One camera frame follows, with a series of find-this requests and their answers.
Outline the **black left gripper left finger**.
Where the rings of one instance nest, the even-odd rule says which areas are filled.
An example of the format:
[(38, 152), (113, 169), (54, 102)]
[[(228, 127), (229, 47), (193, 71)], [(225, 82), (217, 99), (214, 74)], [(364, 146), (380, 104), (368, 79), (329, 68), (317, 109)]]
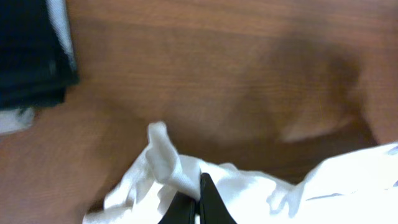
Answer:
[(158, 224), (195, 224), (196, 201), (177, 192)]

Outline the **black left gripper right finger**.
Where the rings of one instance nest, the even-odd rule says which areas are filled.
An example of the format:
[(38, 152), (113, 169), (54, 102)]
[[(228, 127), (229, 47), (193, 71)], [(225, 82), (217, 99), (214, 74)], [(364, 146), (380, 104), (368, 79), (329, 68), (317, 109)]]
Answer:
[(200, 193), (199, 214), (201, 224), (236, 224), (208, 173), (201, 174)]

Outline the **white t-shirt with robot print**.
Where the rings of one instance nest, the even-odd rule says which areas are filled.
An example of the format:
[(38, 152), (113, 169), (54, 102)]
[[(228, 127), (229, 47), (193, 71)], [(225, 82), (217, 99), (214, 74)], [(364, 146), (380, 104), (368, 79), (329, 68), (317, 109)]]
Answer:
[(158, 223), (175, 194), (196, 201), (202, 173), (211, 176), (236, 223), (396, 223), (397, 143), (322, 161), (299, 184), (231, 163), (179, 154), (163, 122), (147, 128), (148, 145), (84, 223)]

